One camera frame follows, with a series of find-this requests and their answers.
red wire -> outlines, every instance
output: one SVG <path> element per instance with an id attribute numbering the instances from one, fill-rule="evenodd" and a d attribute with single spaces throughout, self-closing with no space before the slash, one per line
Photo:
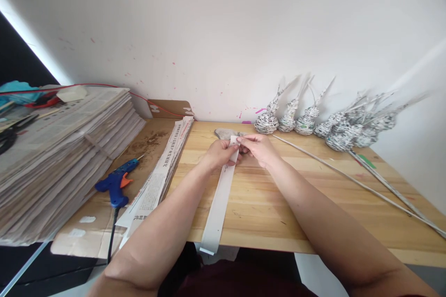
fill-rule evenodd
<path id="1" fill-rule="evenodd" d="M 88 85 L 90 85 L 90 86 L 93 86 L 93 85 L 95 85 L 95 86 L 108 86 L 108 87 L 120 88 L 120 87 L 118 87 L 118 86 L 109 85 L 109 84 L 73 84 L 73 85 L 69 85 L 69 86 L 55 87 L 55 88 L 46 88 L 46 89 L 41 89 L 41 90 L 18 90 L 18 91 L 11 91 L 11 92 L 3 92 L 3 93 L 0 93 L 0 96 L 4 96 L 4 95 L 13 95 L 13 94 L 36 93 L 36 92 L 44 92 L 44 91 L 54 91 L 54 90 L 65 89 L 65 88 L 68 88 L 68 87 L 74 87 L 74 86 L 88 86 Z M 153 104 L 155 107 L 158 107 L 159 109 L 164 110 L 166 113 L 169 113 L 169 114 L 171 114 L 171 115 L 175 115 L 175 116 L 181 116 L 181 117 L 184 117 L 184 116 L 185 116 L 185 115 L 179 115 L 179 114 L 175 114 L 175 113 L 173 113 L 173 112 L 170 112 L 170 111 L 168 111 L 168 110 L 166 110 L 166 109 L 164 109 L 164 108 L 162 108 L 162 107 L 160 107 L 160 106 L 154 104 L 152 101 L 146 99 L 145 97 L 142 97 L 142 96 L 140 96 L 140 95 L 138 95 L 138 94 L 132 93 L 131 91 L 129 91 L 129 93 L 132 94 L 132 95 L 134 95 L 134 96 L 136 96 L 136 97 L 139 97 L 139 98 L 141 98 L 141 99 L 147 101 L 148 103 Z"/>

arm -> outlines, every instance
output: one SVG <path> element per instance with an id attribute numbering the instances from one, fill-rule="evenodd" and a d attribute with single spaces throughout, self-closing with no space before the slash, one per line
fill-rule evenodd
<path id="1" fill-rule="evenodd" d="M 324 264 L 351 296 L 437 296 L 353 217 L 285 162 L 267 136 L 240 139 L 273 177 Z"/>
<path id="2" fill-rule="evenodd" d="M 175 191 L 144 220 L 116 254 L 90 296 L 156 296 L 183 250 L 212 171 L 228 162 L 238 146 L 215 141 Z"/>

newspaper bundle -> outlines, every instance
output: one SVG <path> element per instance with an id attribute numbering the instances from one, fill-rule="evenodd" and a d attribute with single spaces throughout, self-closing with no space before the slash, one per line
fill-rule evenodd
<path id="1" fill-rule="evenodd" d="M 49 241 L 145 125 L 126 88 L 87 87 L 0 156 L 0 245 Z"/>
<path id="2" fill-rule="evenodd" d="M 193 121 L 192 116 L 185 116 L 183 120 L 175 122 L 172 134 L 157 165 L 133 202 L 116 222 L 116 225 L 127 228 L 119 248 L 127 242 L 133 232 L 166 195 Z"/>

glue gun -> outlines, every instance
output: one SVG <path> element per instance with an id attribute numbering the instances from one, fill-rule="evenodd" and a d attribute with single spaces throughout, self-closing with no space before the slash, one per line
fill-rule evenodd
<path id="1" fill-rule="evenodd" d="M 124 165 L 108 174 L 106 179 L 99 181 L 94 186 L 97 191 L 102 193 L 107 190 L 110 192 L 110 202 L 113 208 L 125 207 L 129 202 L 129 198 L 122 194 L 122 188 L 133 181 L 126 179 L 126 176 L 136 168 L 139 164 L 139 159 L 143 156 L 144 155 L 126 162 Z"/>

hand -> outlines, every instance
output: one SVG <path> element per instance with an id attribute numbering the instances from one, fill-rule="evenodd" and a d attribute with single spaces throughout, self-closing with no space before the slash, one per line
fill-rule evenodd
<path id="1" fill-rule="evenodd" d="M 226 140 L 216 140 L 211 144 L 208 151 L 201 159 L 199 165 L 205 166 L 207 169 L 213 171 L 214 169 L 221 168 L 223 165 L 228 164 L 228 166 L 234 166 L 233 161 L 229 161 L 231 155 L 238 151 L 239 146 L 233 145 L 229 146 L 230 141 Z M 242 159 L 241 154 L 237 156 L 237 163 Z"/>
<path id="2" fill-rule="evenodd" d="M 260 167 L 268 168 L 282 158 L 266 135 L 252 134 L 238 137 L 240 152 L 248 153 L 259 161 Z"/>

